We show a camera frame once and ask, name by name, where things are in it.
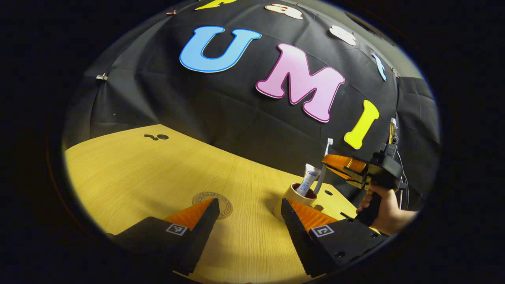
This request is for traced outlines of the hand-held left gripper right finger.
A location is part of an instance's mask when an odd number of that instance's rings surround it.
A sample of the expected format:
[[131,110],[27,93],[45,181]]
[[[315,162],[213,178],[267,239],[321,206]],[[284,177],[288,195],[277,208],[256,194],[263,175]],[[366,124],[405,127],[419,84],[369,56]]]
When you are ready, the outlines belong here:
[[281,215],[305,273],[311,277],[340,270],[387,239],[354,218],[337,220],[290,198],[281,201]]

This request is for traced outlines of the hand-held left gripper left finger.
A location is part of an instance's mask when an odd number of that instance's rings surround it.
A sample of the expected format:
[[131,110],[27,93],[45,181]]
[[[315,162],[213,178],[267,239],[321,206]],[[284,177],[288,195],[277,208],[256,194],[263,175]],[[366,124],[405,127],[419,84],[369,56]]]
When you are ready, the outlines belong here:
[[194,272],[219,216],[219,201],[208,199],[164,219],[146,217],[108,237],[122,249],[183,275]]

